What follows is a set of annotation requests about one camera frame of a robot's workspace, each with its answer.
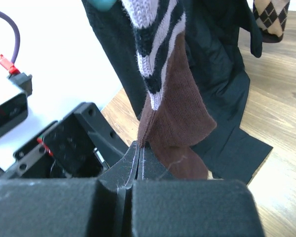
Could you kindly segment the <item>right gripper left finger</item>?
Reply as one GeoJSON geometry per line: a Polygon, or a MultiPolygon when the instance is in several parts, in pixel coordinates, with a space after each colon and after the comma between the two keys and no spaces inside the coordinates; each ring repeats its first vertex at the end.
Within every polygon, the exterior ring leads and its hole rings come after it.
{"type": "Polygon", "coordinates": [[[139,154],[132,143],[98,178],[24,179],[12,167],[0,177],[0,237],[129,237],[139,154]]]}

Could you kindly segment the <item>brown striped sock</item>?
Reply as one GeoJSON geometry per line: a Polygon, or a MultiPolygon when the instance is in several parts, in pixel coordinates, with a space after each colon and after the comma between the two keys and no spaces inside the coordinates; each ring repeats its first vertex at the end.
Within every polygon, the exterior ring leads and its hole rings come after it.
{"type": "Polygon", "coordinates": [[[208,169],[191,149],[216,122],[208,114],[185,50],[186,15],[180,0],[125,0],[135,37],[138,69],[147,97],[137,143],[150,145],[177,178],[207,179],[208,169]]]}

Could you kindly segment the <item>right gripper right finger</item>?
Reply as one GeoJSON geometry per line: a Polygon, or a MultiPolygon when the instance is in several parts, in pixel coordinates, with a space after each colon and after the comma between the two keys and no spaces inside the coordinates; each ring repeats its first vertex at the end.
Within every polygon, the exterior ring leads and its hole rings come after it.
{"type": "Polygon", "coordinates": [[[135,237],[262,237],[251,192],[236,180],[172,180],[149,148],[132,188],[135,237]]]}

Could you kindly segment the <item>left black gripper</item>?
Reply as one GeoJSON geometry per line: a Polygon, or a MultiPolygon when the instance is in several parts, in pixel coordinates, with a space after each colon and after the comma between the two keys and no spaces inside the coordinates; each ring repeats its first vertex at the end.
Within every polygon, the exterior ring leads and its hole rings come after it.
{"type": "Polygon", "coordinates": [[[92,102],[82,102],[21,146],[0,178],[97,177],[117,163],[128,146],[92,102]]]}

